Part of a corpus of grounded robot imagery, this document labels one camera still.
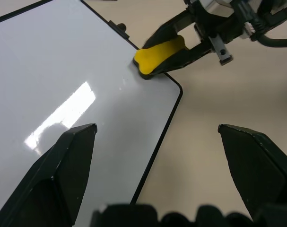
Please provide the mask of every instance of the whiteboard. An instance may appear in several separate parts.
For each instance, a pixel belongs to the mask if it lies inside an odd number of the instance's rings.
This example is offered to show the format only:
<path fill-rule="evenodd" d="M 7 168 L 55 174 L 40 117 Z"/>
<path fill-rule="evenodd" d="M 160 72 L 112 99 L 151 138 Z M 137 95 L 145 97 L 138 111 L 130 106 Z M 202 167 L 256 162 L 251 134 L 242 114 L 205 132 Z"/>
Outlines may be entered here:
<path fill-rule="evenodd" d="M 88 123 L 98 133 L 76 226 L 132 200 L 182 95 L 166 75 L 143 80 L 135 51 L 79 0 L 0 22 L 0 209 L 64 131 Z"/>

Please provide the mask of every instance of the beige table surface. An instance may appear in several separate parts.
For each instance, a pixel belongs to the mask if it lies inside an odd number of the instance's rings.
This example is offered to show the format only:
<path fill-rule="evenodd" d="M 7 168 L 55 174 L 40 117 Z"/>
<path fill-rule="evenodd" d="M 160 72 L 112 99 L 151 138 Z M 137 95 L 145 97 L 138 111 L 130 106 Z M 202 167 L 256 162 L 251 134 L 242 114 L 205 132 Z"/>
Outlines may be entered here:
<path fill-rule="evenodd" d="M 33 2 L 0 0 L 0 16 Z M 139 47 L 185 9 L 183 0 L 87 3 L 105 19 L 125 23 L 130 40 Z M 198 43 L 192 27 L 182 35 L 188 47 Z M 269 36 L 287 38 L 287 22 Z M 139 197 L 160 216 L 176 210 L 193 219 L 201 204 L 248 214 L 229 173 L 217 133 L 220 123 L 262 131 L 287 154 L 287 48 L 241 39 L 227 47 L 235 60 L 223 67 L 209 54 L 170 73 L 182 85 L 183 98 Z"/>

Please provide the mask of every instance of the black cable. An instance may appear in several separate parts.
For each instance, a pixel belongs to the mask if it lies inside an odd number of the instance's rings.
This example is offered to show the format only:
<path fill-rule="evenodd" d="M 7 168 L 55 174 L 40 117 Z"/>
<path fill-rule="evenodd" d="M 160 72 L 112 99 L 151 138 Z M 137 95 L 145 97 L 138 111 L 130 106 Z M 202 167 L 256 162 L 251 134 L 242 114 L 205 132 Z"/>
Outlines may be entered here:
<path fill-rule="evenodd" d="M 261 35 L 257 41 L 264 46 L 277 47 L 277 48 L 287 47 L 287 39 L 271 39 L 265 35 Z"/>

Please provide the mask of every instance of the yellow eraser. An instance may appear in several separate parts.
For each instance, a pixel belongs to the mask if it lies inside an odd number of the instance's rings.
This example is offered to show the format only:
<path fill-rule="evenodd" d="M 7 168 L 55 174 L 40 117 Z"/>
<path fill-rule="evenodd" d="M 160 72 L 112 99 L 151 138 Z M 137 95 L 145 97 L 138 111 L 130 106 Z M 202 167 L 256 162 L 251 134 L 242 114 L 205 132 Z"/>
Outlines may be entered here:
<path fill-rule="evenodd" d="M 186 49 L 184 38 L 178 35 L 175 39 L 155 45 L 148 49 L 138 50 L 134 60 L 138 63 L 142 74 L 150 74 L 165 59 L 177 53 L 181 49 Z"/>

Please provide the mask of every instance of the black border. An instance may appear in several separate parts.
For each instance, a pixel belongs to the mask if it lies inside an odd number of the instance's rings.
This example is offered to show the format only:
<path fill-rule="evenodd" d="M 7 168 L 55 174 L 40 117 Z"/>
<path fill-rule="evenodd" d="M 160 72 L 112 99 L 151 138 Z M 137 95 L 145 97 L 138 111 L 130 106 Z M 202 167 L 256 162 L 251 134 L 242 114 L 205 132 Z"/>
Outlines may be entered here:
<path fill-rule="evenodd" d="M 31 4 L 31 5 L 29 5 L 29 6 L 23 7 L 23 8 L 21 8 L 21 9 L 19 9 L 19 10 L 16 10 L 16 11 L 14 11 L 14 12 L 8 13 L 8 14 L 6 14 L 6 15 L 0 17 L 0 22 L 5 21 L 5 20 L 7 20 L 7 19 L 10 19 L 10 18 L 12 18 L 12 17 L 15 17 L 15 16 L 17 16 L 17 15 L 19 15 L 19 14 L 22 14 L 22 13 L 24 13 L 24 12 L 27 12 L 27 11 L 29 11 L 29 10 L 31 10 L 31 9 L 34 9 L 34 8 L 36 8 L 36 7 L 38 7 L 38 6 L 41 6 L 41 5 L 45 4 L 45 3 L 48 3 L 48 2 L 50 2 L 50 1 L 52 1 L 52 0 L 41 0 L 41 1 L 38 1 L 38 2 L 36 2 L 36 3 L 34 3 L 34 4 Z M 93 13 L 95 13 L 100 19 L 102 19 L 107 25 L 109 25 L 109 22 L 106 21 L 106 20 L 105 20 L 99 13 L 97 13 L 94 9 L 92 9 L 86 2 L 84 2 L 84 0 L 80 0 L 80 2 L 82 2 L 86 7 L 88 7 Z M 129 44 L 131 44 L 136 50 L 138 50 L 138 47 L 137 47 L 135 44 L 133 44 L 130 40 L 128 40 L 128 39 L 125 39 L 125 40 L 126 40 Z M 153 165 L 153 163 L 154 163 L 154 160 L 155 160 L 156 155 L 157 155 L 157 153 L 158 153 L 158 151 L 159 151 L 159 148 L 160 148 L 160 146 L 161 146 L 161 143 L 162 143 L 162 141 L 163 141 L 163 139 L 164 139 L 164 136 L 165 136 L 165 134 L 166 134 L 166 132 L 167 132 L 167 129 L 168 129 L 168 127 L 169 127 L 169 125 L 170 125 L 170 123 L 171 123 L 171 121 L 172 121 L 172 118 L 173 118 L 173 116 L 174 116 L 174 114 L 175 114 L 175 112 L 176 112 L 176 109 L 177 109 L 177 107 L 178 107 L 178 104 L 180 103 L 181 97 L 182 97 L 182 95 L 183 95 L 183 89 L 182 89 L 181 85 L 180 85 L 175 79 L 173 79 L 170 75 L 168 75 L 167 73 L 165 73 L 165 75 L 166 75 L 167 77 L 169 77 L 169 78 L 179 87 L 179 89 L 180 89 L 180 94 L 179 94 L 179 96 L 178 96 L 178 98 L 177 98 L 177 101 L 176 101 L 176 103 L 175 103 L 175 105 L 174 105 L 174 107 L 173 107 L 173 109 L 172 109 L 172 112 L 171 112 L 171 114 L 170 114 L 170 116 L 169 116 L 169 118 L 168 118 L 168 120 L 167 120 L 167 122 L 166 122 L 166 124 L 165 124 L 165 127 L 164 127 L 164 129 L 163 129 L 163 131 L 162 131 L 162 133 L 161 133 L 161 135 L 160 135 L 159 140 L 158 140 L 158 143 L 156 144 L 156 147 L 155 147 L 155 149 L 154 149 L 154 152 L 153 152 L 153 154 L 152 154 L 152 156 L 151 156 L 151 158 L 150 158 L 150 160 L 149 160 L 149 162 L 148 162 L 148 165 L 147 165 L 147 167 L 146 167 L 146 169 L 145 169 L 145 171 L 144 171 L 144 173 L 143 173 L 143 176 L 142 176 L 142 178 L 141 178 L 141 180 L 140 180 L 140 182 L 139 182 L 139 184 L 138 184 L 138 186 L 137 186 L 137 189 L 136 189 L 136 191 L 135 191 L 135 193 L 134 193 L 134 195 L 133 195 L 133 198 L 132 198 L 132 200 L 131 200 L 130 203 L 136 203 L 136 201 L 137 201 L 137 199 L 138 199 L 138 197 L 139 197 L 139 195 L 140 195 L 140 192 L 141 192 L 142 187 L 143 187 L 143 185 L 144 185 L 144 183 L 145 183 L 145 180 L 146 180 L 147 177 L 148 177 L 148 173 L 149 173 L 149 171 L 150 171 L 150 169 L 151 169 L 151 167 L 152 167 L 152 165 Z"/>

